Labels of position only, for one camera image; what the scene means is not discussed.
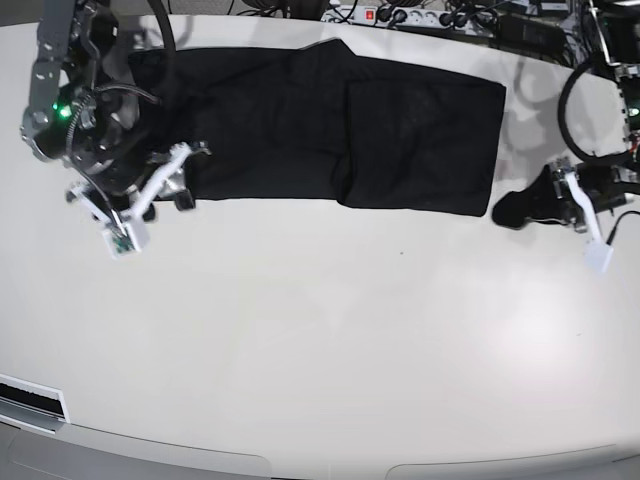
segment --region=table surface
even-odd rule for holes
[[[339,37],[359,55],[504,84],[491,205],[567,153],[555,111],[570,72],[559,66],[346,25],[172,23],[180,48]],[[74,424],[260,455],[289,478],[640,448],[640,222],[621,228],[600,276],[583,264],[584,236],[512,232],[489,214],[163,204],[148,250],[116,262],[85,211],[64,202],[75,175],[20,141],[35,30],[0,29],[0,372],[62,389]],[[574,135],[600,152],[624,148],[621,108],[613,84],[581,79]],[[608,231],[612,219],[602,222]]]

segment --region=power strip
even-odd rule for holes
[[[327,10],[322,16],[321,21],[327,22],[327,23],[341,23],[343,22],[342,17],[347,17],[347,15],[349,15],[353,7],[351,7],[350,5],[342,5],[342,6],[336,6],[335,8],[337,11],[332,9]],[[402,27],[412,27],[412,28],[418,28],[418,29],[424,28],[425,30],[428,29],[428,30],[434,31],[434,34],[436,35],[438,34],[436,30],[440,30],[441,31],[440,33],[470,35],[474,37],[487,37],[487,38],[493,37],[493,34],[489,30],[486,30],[480,27],[474,21],[468,21],[463,27],[460,27],[460,28],[455,28],[452,26],[451,27],[443,26],[440,23],[440,17],[445,13],[449,13],[444,10],[431,10],[431,9],[419,8],[419,7],[415,7],[415,8],[396,7],[393,11],[396,12],[398,10],[404,10],[405,13],[407,14],[407,19],[404,22],[398,23],[396,25],[398,28],[402,28]],[[378,12],[378,9],[376,7],[369,7],[369,6],[356,7],[355,11],[353,12],[353,15],[349,17],[347,22],[343,22],[343,23],[349,23],[351,25],[365,25],[365,26],[376,27],[376,28],[387,28],[390,22],[382,22],[379,19],[377,19],[377,12]]]

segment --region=green led light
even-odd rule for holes
[[[58,113],[62,118],[69,118],[71,116],[71,107],[69,105],[65,105]]]

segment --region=black cloth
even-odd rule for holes
[[[153,89],[161,52],[132,55]],[[178,53],[176,111],[154,148],[206,140],[189,161],[198,199],[318,198],[355,208],[481,216],[487,209],[505,88],[483,79],[358,57],[333,40],[302,50]],[[156,114],[151,107],[145,116]]]

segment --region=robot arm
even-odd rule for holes
[[[156,196],[174,199],[180,210],[194,208],[182,167],[189,155],[206,151],[200,144],[178,145],[167,154],[138,148],[153,128],[140,119],[138,101],[161,116],[170,112],[175,92],[171,24],[161,1],[148,1],[165,45],[167,68],[158,92],[120,83],[105,71],[118,35],[109,0],[49,0],[21,126],[22,139],[38,159],[60,159],[83,177],[67,199],[80,200],[102,224],[114,257],[146,245],[145,219],[155,216]]]
[[[583,163],[567,159],[551,162],[522,192],[510,192],[494,207],[493,221],[521,229],[530,222],[572,226],[590,234],[586,261],[604,272],[613,249],[605,241],[595,214],[613,211],[640,195],[636,160],[640,139],[640,1],[588,0],[582,12],[584,40],[591,46],[589,58],[570,75],[558,100],[558,126],[571,152]],[[587,71],[614,81],[626,104],[629,151],[603,156],[583,151],[573,140],[566,122],[569,95]]]

